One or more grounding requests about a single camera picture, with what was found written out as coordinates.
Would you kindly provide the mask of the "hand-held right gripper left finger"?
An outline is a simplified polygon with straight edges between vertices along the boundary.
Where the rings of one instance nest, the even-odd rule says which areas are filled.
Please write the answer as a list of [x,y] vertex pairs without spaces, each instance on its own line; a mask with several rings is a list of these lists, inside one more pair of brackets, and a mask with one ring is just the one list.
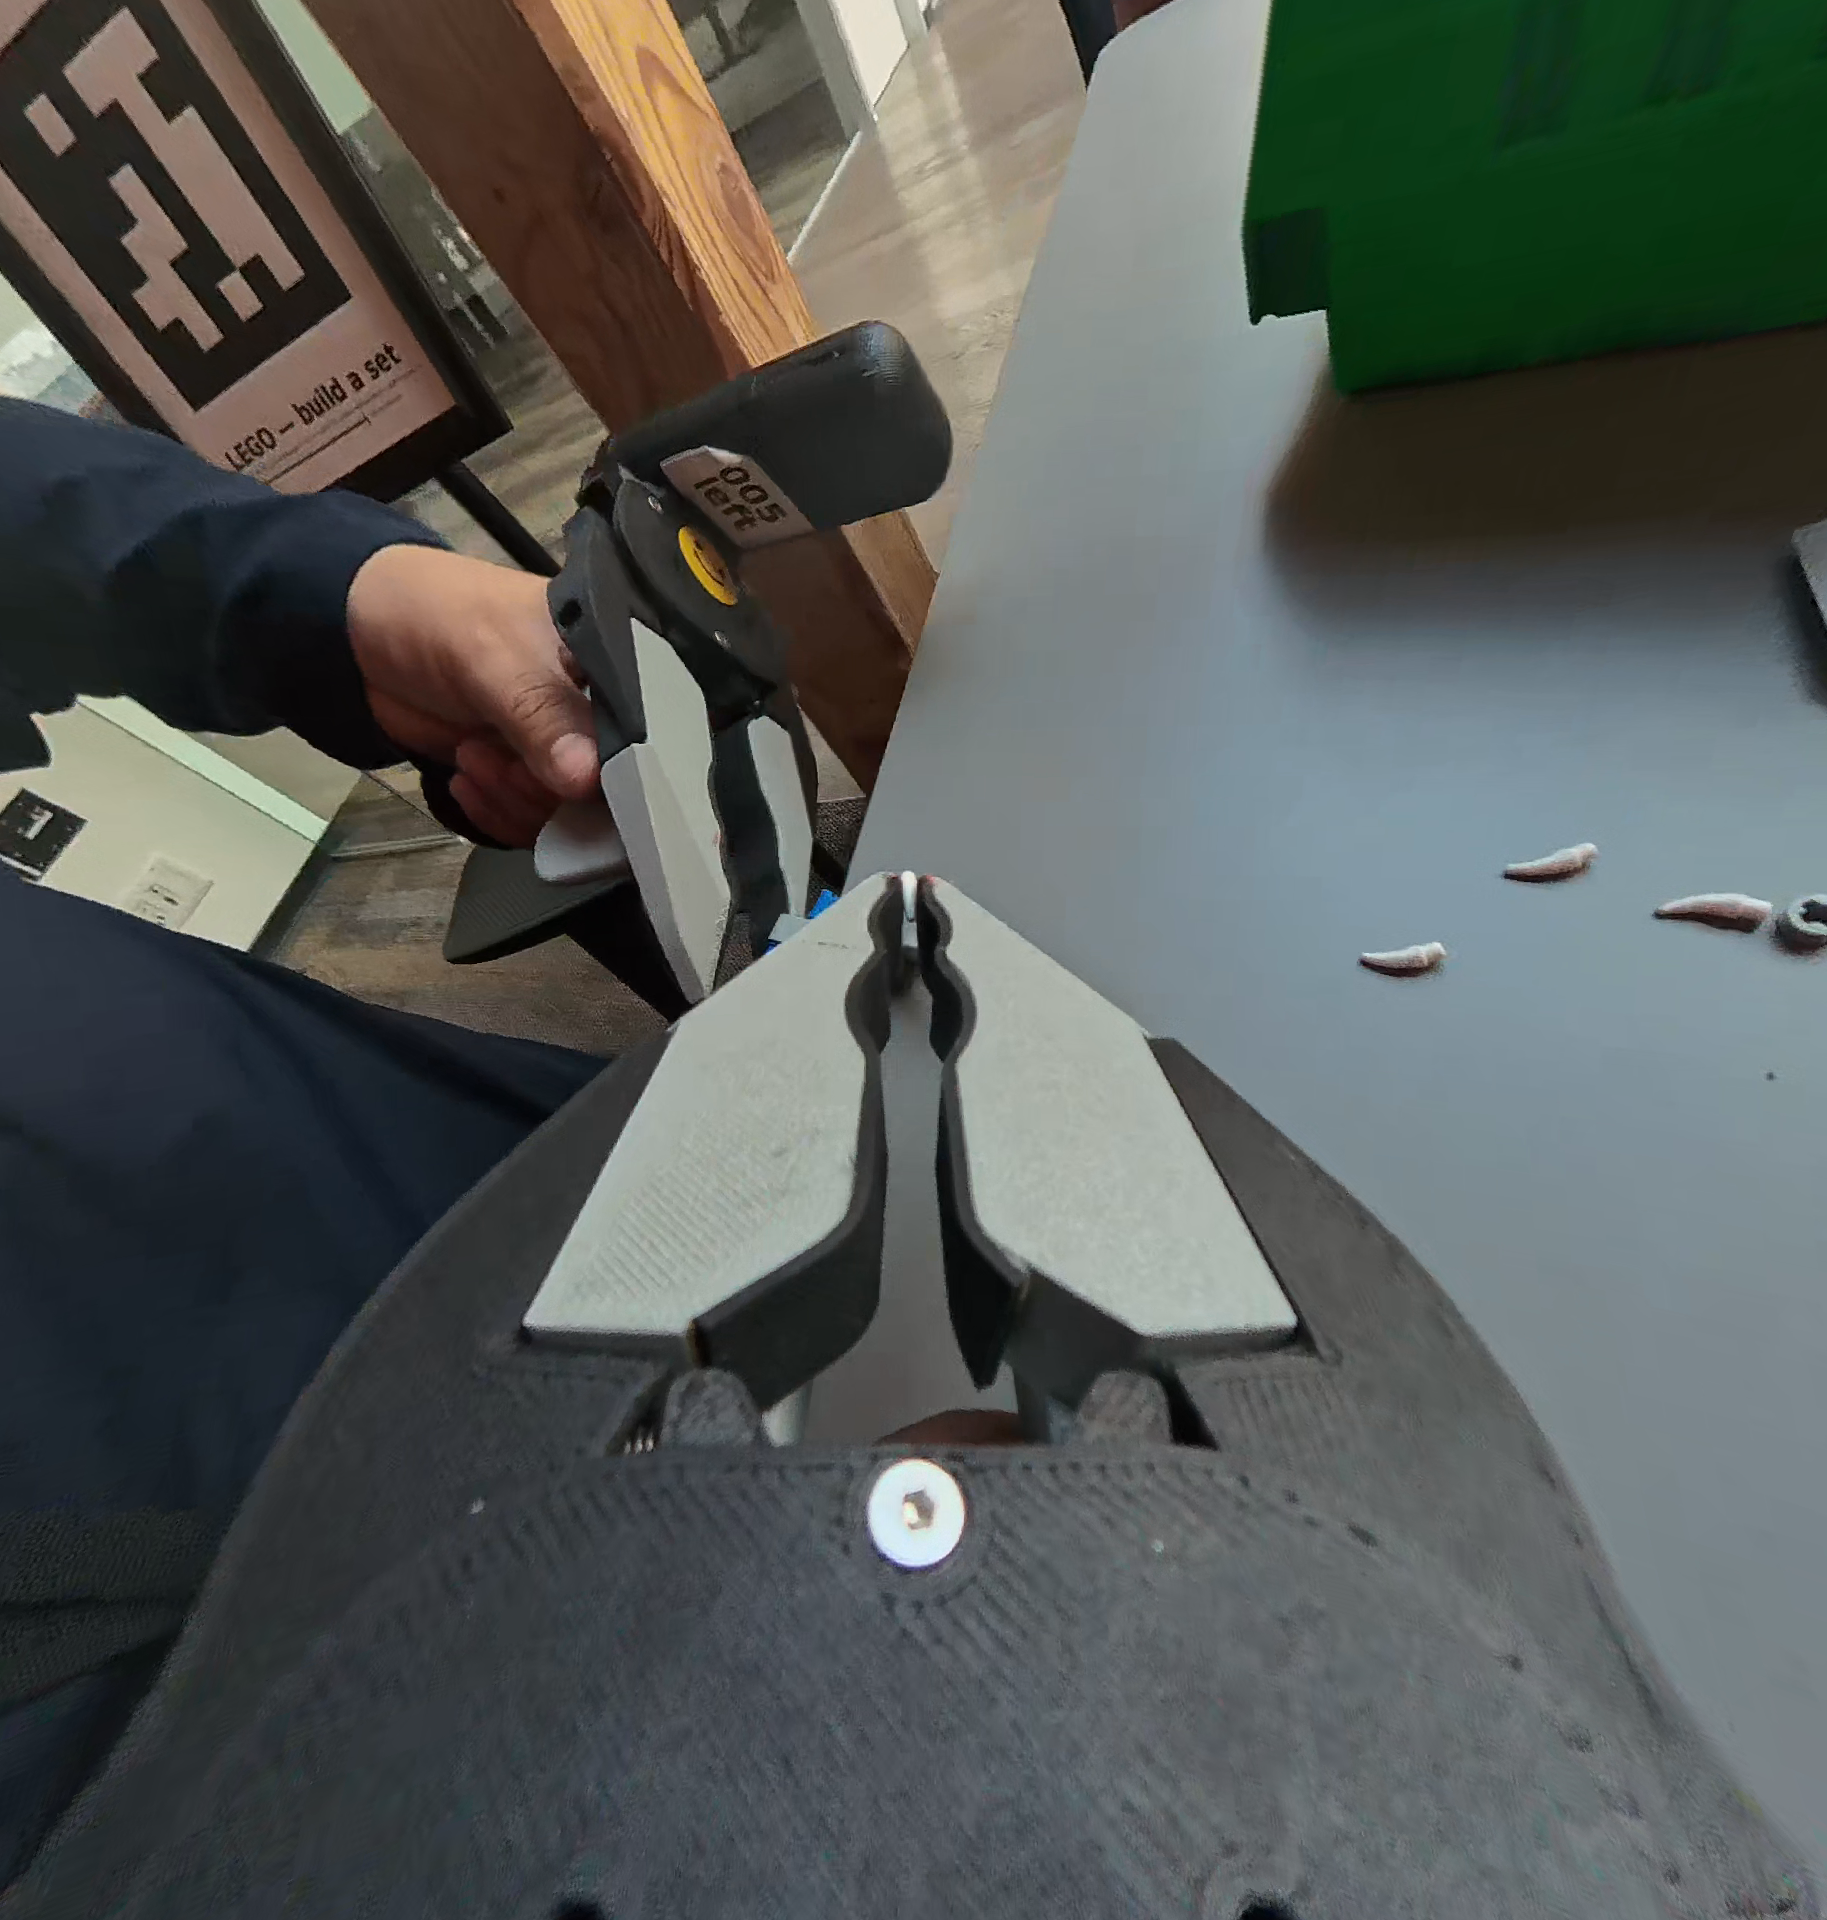
[[907,885],[878,875],[675,1022],[529,1303],[562,1349],[798,1397],[876,1315],[883,1055]]

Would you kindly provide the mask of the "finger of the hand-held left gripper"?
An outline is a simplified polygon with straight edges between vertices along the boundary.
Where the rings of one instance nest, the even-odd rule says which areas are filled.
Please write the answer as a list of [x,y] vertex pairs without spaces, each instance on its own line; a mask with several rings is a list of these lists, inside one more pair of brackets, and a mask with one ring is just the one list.
[[805,917],[815,863],[815,801],[802,782],[793,734],[771,716],[748,722],[755,798],[741,860],[745,906],[756,926]]
[[671,642],[638,617],[633,645],[644,737],[605,763],[600,789],[664,959],[695,1004],[715,986],[732,913],[709,707]]

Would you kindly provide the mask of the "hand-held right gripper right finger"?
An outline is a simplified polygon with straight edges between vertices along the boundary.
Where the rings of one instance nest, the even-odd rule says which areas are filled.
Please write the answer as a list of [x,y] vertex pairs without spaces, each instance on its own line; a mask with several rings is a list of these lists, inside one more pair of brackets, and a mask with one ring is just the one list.
[[940,1065],[949,1320],[976,1387],[1078,1406],[1115,1372],[1298,1341],[1150,1035],[949,880],[916,883]]

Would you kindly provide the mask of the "person's left forearm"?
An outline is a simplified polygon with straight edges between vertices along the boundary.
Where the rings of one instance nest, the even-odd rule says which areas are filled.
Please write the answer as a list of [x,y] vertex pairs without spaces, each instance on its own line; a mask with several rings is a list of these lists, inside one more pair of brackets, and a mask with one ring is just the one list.
[[350,645],[365,564],[439,549],[362,494],[278,492],[144,428],[0,396],[0,776],[36,718],[131,699],[182,732],[297,732],[355,770],[408,761]]

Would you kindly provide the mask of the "person's left hand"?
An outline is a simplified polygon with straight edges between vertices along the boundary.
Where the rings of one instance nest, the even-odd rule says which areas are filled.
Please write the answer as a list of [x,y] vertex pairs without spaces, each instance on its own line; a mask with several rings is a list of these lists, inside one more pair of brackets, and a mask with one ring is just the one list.
[[354,575],[347,632],[382,732],[445,776],[474,840],[529,848],[594,798],[594,707],[539,577],[386,546]]

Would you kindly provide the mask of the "person's torso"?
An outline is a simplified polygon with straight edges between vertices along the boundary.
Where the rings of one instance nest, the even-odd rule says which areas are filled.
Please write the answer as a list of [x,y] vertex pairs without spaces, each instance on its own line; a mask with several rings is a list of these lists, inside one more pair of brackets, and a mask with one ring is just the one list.
[[603,1068],[0,861],[0,1894],[338,1337]]

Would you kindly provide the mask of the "small printed marker tag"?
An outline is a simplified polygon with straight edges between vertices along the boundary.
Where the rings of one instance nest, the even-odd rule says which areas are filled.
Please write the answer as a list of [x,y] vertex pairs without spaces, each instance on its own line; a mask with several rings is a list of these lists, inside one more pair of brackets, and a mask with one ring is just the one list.
[[83,829],[76,809],[22,786],[0,806],[0,861],[20,876],[45,880]]

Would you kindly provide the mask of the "framed marker code sign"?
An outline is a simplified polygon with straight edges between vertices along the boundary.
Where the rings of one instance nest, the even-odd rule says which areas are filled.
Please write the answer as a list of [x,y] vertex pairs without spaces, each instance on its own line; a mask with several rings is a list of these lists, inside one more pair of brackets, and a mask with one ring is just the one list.
[[436,486],[513,425],[257,4],[0,3],[0,274],[109,409],[282,492]]

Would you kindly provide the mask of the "green plastic bin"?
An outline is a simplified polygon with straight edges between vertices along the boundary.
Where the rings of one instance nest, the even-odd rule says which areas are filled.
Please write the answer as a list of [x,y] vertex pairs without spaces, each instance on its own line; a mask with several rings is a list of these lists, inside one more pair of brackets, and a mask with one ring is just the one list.
[[1346,395],[1827,324],[1827,3],[1290,3],[1251,321]]

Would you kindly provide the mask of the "wooden post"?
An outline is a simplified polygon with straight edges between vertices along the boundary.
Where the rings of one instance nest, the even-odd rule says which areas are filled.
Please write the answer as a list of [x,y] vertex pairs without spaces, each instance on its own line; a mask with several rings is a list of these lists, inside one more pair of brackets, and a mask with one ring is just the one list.
[[316,3],[607,428],[818,336],[658,3]]

